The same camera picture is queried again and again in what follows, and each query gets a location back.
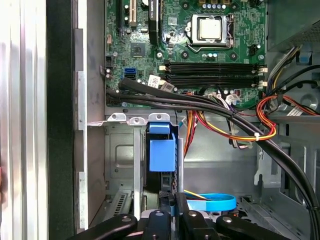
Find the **white cable tie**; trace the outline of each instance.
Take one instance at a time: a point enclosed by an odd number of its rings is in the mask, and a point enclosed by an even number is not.
[[[255,141],[258,142],[260,140],[260,134],[258,132],[254,133]]]

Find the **blue sata port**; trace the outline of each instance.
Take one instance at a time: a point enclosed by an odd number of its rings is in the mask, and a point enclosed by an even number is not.
[[[127,74],[130,74],[130,75],[134,74],[134,75],[136,75],[136,74],[137,74],[137,69],[134,68],[134,67],[126,67],[126,68],[124,69],[124,75],[127,75]]]

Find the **cpu socket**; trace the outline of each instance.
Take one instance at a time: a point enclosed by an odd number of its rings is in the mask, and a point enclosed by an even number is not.
[[[185,32],[191,46],[231,48],[234,46],[234,15],[194,14]]]

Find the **green circuit board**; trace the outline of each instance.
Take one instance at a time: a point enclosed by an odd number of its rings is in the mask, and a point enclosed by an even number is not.
[[[250,7],[249,0],[232,0],[232,4],[226,5],[226,8],[210,9],[203,8],[198,0],[163,0],[162,2],[162,20],[161,32],[163,39],[157,46],[150,44],[148,32],[148,8],[142,7],[142,0],[136,0],[136,27],[126,25],[122,22],[122,33],[117,30],[116,15],[117,1],[106,0],[105,4],[105,56],[111,56],[113,59],[112,78],[106,79],[107,88],[118,89],[118,83],[124,75],[124,68],[136,68],[137,80],[141,83],[148,83],[149,75],[161,75],[159,66],[164,64],[164,60],[172,62],[189,63],[207,63],[208,54],[217,54],[215,62],[217,63],[239,63],[239,64],[264,64],[265,56],[265,27],[266,27],[266,6],[262,2],[259,7]],[[122,0],[124,5],[130,5],[130,0]],[[185,33],[187,23],[195,14],[213,14],[213,15],[234,15],[234,46],[230,49],[215,48],[204,49],[195,53],[187,48],[188,38]],[[129,17],[123,12],[123,18]],[[171,34],[168,45],[165,38]],[[249,47],[251,45],[260,45],[257,53],[250,56]],[[134,47],[141,47],[142,51],[134,53]],[[182,56],[183,52],[188,53],[188,58]],[[193,89],[178,89],[178,92]],[[256,87],[240,89],[240,101],[238,107],[246,108],[255,104],[259,100],[259,90]]]

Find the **expansion slot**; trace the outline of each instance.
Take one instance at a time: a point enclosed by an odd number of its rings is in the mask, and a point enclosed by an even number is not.
[[[115,3],[115,22],[116,22],[116,30],[120,33],[120,37],[122,36],[122,11],[123,11],[123,0],[117,0]]]
[[[137,0],[130,0],[129,24],[131,27],[137,26]]]
[[[177,88],[200,88],[210,84],[224,88],[253,88],[259,82],[259,77],[246,76],[177,76],[167,75],[166,80]]]
[[[169,62],[165,61],[167,73],[172,75],[256,75],[265,71],[257,64],[241,63],[195,63],[195,62]]]

